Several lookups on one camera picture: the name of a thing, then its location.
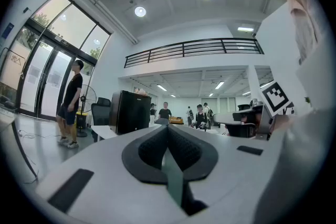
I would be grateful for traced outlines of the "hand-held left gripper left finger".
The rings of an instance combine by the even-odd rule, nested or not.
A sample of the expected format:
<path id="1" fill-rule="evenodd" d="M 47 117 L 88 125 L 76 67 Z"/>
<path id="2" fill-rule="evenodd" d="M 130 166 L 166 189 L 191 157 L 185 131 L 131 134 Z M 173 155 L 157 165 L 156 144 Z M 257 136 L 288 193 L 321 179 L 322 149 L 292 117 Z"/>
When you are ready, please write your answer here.
<path id="1" fill-rule="evenodd" d="M 138 181 L 122 162 L 129 143 L 158 129 L 150 127 L 86 147 L 50 172 L 36 193 L 48 200 L 78 169 L 87 169 L 93 176 L 68 216 L 86 223 L 180 223 L 188 216 L 167 188 Z"/>

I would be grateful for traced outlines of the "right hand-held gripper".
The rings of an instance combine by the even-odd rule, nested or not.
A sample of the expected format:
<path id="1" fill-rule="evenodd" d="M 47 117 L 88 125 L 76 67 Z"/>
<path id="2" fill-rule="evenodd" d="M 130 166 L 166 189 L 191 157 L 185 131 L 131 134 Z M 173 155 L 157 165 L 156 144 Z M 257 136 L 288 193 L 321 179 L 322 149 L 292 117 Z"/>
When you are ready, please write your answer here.
<path id="1" fill-rule="evenodd" d="M 289 121 L 286 113 L 288 109 L 291 109 L 292 114 L 294 113 L 294 104 L 276 81 L 262 86 L 260 90 L 262 101 L 259 106 L 256 106 L 259 111 L 217 113 L 214 115 L 214 121 L 220 124 L 253 124 L 257 127 L 256 137 L 269 140 L 273 131 Z"/>

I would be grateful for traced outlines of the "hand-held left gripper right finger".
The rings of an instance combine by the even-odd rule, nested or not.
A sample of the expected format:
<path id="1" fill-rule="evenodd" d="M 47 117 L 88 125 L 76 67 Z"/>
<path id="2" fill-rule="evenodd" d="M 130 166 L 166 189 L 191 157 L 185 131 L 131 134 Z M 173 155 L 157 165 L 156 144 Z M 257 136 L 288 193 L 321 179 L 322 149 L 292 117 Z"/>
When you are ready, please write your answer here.
<path id="1" fill-rule="evenodd" d="M 167 126 L 187 198 L 172 223 L 253 223 L 277 164 L 283 135 L 269 141 Z"/>

